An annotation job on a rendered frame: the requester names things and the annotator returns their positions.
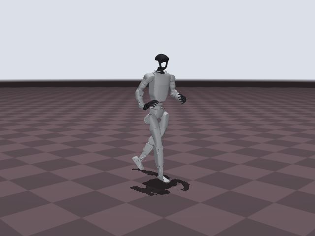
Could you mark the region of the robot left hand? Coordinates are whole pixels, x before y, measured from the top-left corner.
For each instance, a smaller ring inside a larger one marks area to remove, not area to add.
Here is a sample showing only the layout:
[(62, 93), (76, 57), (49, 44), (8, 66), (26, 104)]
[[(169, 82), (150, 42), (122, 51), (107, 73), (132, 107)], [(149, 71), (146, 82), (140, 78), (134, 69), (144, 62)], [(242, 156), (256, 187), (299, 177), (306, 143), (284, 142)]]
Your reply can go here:
[(178, 95), (180, 95), (178, 98), (181, 98), (181, 99), (179, 99), (179, 100), (181, 100), (180, 102), (185, 103), (187, 98), (185, 96), (183, 96), (182, 94), (178, 94)]

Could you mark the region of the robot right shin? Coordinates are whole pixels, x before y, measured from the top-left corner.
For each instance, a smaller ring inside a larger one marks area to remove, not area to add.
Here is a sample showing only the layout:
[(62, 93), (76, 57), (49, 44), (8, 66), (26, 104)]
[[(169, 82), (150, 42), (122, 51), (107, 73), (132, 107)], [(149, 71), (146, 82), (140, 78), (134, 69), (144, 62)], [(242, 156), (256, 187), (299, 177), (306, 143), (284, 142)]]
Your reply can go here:
[(156, 148), (156, 146), (153, 146), (154, 150), (154, 160), (157, 166), (157, 172), (158, 177), (163, 176), (163, 164), (164, 164), (164, 158), (163, 158), (163, 150), (162, 148), (159, 148), (159, 150)]

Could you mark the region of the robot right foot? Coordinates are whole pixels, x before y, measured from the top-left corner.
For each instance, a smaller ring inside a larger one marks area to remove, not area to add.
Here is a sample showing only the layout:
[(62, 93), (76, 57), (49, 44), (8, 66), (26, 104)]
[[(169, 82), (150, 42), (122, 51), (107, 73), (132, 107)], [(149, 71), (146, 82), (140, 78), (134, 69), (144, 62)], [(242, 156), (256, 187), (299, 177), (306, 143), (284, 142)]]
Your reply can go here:
[(160, 179), (160, 180), (162, 180), (162, 181), (164, 181), (164, 182), (169, 182), (169, 181), (170, 181), (170, 180), (168, 180), (166, 177), (161, 176), (161, 175), (160, 175), (160, 177), (157, 176), (157, 178)]

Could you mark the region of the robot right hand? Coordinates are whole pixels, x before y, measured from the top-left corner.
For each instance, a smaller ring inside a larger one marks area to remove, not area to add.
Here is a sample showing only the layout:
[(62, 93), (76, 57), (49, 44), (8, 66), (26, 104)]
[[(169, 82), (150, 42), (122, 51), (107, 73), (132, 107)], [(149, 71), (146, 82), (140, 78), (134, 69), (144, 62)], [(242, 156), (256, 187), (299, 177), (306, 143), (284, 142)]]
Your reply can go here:
[[(157, 103), (158, 101), (157, 100), (153, 100), (153, 101), (150, 101), (149, 103), (146, 103), (145, 105), (144, 105), (144, 107), (143, 107), (143, 110), (147, 110), (147, 109), (149, 109), (149, 107), (150, 106), (153, 106), (153, 107), (155, 107), (154, 105), (156, 105), (155, 103)], [(158, 102), (159, 103), (159, 102)], [(157, 103), (157, 104), (158, 104)], [(154, 104), (154, 105), (153, 105)]]

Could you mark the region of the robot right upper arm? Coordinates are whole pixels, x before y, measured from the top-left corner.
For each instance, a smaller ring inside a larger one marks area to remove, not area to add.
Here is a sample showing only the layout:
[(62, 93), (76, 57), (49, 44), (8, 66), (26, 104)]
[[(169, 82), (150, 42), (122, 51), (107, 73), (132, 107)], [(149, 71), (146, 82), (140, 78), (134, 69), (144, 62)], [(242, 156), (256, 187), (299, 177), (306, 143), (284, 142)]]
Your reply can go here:
[(143, 80), (137, 89), (137, 90), (139, 90), (139, 93), (141, 96), (143, 96), (143, 94), (144, 94), (143, 89), (148, 85), (148, 83), (153, 81), (154, 77), (155, 76), (153, 73), (147, 73), (144, 75)]

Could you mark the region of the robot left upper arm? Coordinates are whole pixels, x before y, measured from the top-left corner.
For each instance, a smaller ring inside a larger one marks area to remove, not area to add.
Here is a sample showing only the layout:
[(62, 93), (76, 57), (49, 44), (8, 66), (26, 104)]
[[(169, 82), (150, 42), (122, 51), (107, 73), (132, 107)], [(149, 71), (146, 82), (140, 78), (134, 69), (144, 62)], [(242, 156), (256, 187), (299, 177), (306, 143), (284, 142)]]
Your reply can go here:
[(175, 95), (178, 93), (176, 90), (175, 90), (175, 87), (176, 87), (176, 85), (175, 85), (175, 76), (174, 75), (172, 75), (172, 74), (170, 74), (170, 85), (169, 85), (169, 87), (170, 87), (170, 96), (172, 96), (172, 97), (175, 97)]

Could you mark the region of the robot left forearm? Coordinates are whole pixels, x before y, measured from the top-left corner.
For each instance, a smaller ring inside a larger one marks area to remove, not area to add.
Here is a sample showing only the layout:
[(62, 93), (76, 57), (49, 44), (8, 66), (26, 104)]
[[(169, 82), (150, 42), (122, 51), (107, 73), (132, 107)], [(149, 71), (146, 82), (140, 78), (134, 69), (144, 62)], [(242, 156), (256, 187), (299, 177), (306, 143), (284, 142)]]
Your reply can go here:
[[(181, 100), (179, 100), (179, 99), (181, 99), (181, 98), (178, 98), (178, 97), (180, 96), (180, 95), (178, 95), (178, 94), (179, 94), (179, 93), (177, 93), (177, 94), (175, 95), (175, 99), (180, 102)], [(183, 102), (181, 102), (181, 103), (183, 103)]]

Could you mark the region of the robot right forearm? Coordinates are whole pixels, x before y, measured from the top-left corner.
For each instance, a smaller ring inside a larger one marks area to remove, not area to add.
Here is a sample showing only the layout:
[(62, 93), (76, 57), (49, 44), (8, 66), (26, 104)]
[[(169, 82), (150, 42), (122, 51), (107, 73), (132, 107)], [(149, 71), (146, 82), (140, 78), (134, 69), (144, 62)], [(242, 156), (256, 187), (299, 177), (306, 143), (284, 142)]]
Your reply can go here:
[(140, 93), (139, 93), (139, 90), (136, 90), (136, 92), (135, 92), (135, 98), (136, 98), (136, 100), (137, 100), (137, 102), (138, 102), (138, 107), (139, 108), (141, 108), (141, 109), (143, 109), (143, 107), (144, 107), (144, 105), (145, 105), (145, 103), (144, 103), (144, 101), (143, 101), (143, 97), (140, 95)]

